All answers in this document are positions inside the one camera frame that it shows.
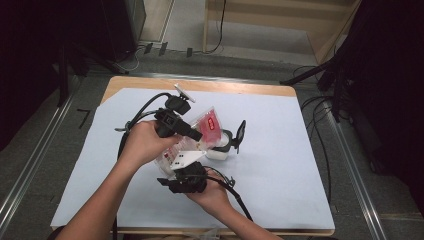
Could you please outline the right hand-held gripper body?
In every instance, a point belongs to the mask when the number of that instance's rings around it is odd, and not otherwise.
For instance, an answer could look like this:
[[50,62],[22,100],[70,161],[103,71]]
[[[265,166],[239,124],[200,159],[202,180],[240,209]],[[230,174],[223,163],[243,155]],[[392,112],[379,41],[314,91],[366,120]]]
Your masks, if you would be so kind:
[[173,193],[201,193],[206,183],[206,170],[199,162],[205,155],[204,151],[180,151],[170,168],[175,173],[175,179],[168,183]]

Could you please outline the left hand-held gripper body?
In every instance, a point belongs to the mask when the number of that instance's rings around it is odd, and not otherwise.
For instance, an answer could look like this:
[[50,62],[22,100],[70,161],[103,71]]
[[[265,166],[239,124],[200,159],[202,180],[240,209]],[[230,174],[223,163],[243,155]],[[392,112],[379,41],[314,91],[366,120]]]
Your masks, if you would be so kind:
[[156,132],[162,138],[170,137],[174,134],[180,135],[180,124],[181,121],[184,121],[181,116],[191,109],[189,102],[195,102],[178,83],[174,87],[179,95],[170,95],[165,101],[165,107],[159,108],[154,115],[158,121]]

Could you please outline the red and white spouted pouch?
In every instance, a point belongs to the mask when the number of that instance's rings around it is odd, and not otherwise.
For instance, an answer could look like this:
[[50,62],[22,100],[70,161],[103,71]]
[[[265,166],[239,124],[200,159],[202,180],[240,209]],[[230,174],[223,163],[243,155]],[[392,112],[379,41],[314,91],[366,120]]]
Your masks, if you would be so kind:
[[221,126],[214,107],[190,122],[191,128],[202,134],[199,140],[184,136],[177,144],[166,149],[154,163],[171,178],[177,170],[187,168],[206,155],[206,151],[218,145],[221,140]]

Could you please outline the person's right hand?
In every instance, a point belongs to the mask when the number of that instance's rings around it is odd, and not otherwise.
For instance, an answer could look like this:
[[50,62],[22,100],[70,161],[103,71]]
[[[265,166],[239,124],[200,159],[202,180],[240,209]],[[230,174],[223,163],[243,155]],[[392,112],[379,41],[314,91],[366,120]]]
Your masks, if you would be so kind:
[[216,182],[219,176],[214,172],[209,172],[208,175],[210,179],[206,181],[207,185],[203,192],[187,193],[186,196],[197,203],[205,212],[215,218],[219,218],[230,211],[232,206],[226,189]]

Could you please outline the person's left hand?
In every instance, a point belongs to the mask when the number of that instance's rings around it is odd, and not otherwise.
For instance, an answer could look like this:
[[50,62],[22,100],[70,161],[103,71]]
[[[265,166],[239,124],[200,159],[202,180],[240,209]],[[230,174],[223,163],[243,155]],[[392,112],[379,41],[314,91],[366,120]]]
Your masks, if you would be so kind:
[[130,130],[119,162],[137,170],[182,140],[180,135],[161,138],[156,132],[156,127],[157,122],[153,120],[137,123]]

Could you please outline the clear plastic bag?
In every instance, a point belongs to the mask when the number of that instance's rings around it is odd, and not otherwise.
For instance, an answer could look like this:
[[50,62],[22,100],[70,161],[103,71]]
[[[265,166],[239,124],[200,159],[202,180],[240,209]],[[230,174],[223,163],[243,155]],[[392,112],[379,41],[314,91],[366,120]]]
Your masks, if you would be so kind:
[[220,229],[218,227],[213,227],[209,230],[203,230],[200,232],[188,232],[186,236],[192,237],[195,240],[220,240]]

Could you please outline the wooden table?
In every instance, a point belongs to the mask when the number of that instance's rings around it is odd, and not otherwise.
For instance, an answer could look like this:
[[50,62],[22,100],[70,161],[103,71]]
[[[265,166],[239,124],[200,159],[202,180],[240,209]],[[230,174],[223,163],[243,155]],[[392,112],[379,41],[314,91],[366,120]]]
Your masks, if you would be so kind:
[[156,109],[158,93],[176,93],[174,85],[194,97],[185,120],[214,107],[222,127],[234,130],[243,120],[247,135],[239,153],[204,164],[236,179],[238,211],[278,235],[331,236],[333,216],[308,140],[296,92],[288,86],[219,81],[113,77],[105,90],[87,137],[83,162],[106,174],[118,151],[124,125],[142,107]]

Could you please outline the black angled tape mark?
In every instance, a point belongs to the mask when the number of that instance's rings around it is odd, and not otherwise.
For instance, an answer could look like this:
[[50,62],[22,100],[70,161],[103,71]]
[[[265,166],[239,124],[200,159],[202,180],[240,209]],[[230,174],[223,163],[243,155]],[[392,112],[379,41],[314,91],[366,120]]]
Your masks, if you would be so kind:
[[87,119],[88,119],[88,117],[89,117],[89,115],[91,113],[91,110],[78,108],[77,111],[85,114],[84,117],[83,117],[83,120],[81,121],[81,123],[80,123],[80,125],[78,127],[79,129],[82,129],[82,127],[86,123],[86,121],[87,121]]

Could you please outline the black cabinet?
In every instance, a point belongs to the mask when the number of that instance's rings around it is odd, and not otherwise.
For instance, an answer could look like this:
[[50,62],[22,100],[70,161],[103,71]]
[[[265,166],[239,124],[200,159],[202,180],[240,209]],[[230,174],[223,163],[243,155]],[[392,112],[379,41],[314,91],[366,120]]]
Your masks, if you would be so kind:
[[144,0],[101,0],[106,21],[106,56],[118,61],[134,52],[146,20]]

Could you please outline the black stand with thin pole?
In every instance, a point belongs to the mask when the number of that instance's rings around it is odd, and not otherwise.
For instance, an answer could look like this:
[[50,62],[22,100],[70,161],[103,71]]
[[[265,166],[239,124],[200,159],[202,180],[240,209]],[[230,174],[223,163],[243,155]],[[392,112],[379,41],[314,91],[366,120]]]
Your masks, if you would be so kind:
[[59,101],[58,107],[62,107],[65,101],[70,97],[68,81],[68,65],[77,75],[85,76],[88,73],[88,65],[84,57],[93,59],[96,63],[102,65],[112,73],[118,75],[127,75],[126,70],[120,70],[106,59],[102,58],[96,52],[76,42],[63,42],[58,50],[58,80],[59,80]]

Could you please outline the black stand with long leg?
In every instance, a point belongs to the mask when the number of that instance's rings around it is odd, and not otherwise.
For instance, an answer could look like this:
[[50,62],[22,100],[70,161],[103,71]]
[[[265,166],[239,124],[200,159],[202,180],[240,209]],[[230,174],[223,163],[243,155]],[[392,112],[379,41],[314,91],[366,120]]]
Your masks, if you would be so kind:
[[320,91],[327,91],[331,86],[334,86],[331,113],[336,122],[339,122],[343,83],[346,80],[345,70],[343,68],[345,56],[346,53],[344,51],[338,50],[331,59],[321,65],[313,67],[289,80],[280,80],[279,83],[283,86],[293,86],[309,77],[322,73],[322,76],[318,80],[317,87]]

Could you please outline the dark curtain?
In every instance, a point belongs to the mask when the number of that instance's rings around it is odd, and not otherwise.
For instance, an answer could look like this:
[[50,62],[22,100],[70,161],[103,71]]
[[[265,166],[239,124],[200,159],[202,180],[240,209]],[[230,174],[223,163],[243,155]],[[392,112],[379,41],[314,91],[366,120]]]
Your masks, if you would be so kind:
[[0,0],[0,151],[59,90],[58,50],[91,0]]
[[375,131],[375,160],[424,215],[424,0],[362,0],[350,92]]

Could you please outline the short metal floor rail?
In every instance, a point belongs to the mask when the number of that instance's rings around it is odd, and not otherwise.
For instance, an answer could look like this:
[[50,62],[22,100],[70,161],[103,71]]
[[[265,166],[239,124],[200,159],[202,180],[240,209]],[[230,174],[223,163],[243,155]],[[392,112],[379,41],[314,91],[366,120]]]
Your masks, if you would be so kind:
[[260,84],[260,85],[276,85],[280,86],[279,80],[258,80],[258,79],[243,79],[233,77],[216,77],[216,76],[195,76],[182,74],[166,74],[166,73],[134,73],[124,75],[127,77],[145,77],[154,79],[181,79],[181,80],[198,80],[198,81],[219,81],[232,83]]

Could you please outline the light wooden frame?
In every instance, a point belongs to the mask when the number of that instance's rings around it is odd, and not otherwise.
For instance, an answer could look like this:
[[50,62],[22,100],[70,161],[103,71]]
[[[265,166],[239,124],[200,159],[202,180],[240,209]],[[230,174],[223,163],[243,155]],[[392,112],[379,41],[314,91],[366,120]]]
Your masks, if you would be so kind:
[[203,51],[208,44],[209,22],[220,15],[232,23],[278,27],[307,32],[318,64],[351,26],[362,0],[205,0]]

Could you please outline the long metal floor rail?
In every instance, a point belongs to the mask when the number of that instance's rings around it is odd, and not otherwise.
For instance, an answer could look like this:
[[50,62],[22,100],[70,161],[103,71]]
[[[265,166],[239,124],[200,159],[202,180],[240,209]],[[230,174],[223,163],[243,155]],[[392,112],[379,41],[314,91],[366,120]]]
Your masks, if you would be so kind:
[[84,79],[70,80],[70,93],[61,106],[54,92],[0,152],[0,238],[7,232],[31,182],[44,161]]
[[361,142],[356,136],[355,129],[350,125],[348,120],[336,121],[336,118],[332,114],[327,116],[327,120],[340,149],[347,174],[361,209],[361,215],[366,222],[371,239],[388,240],[378,211],[358,165],[358,159],[363,153],[363,150]]

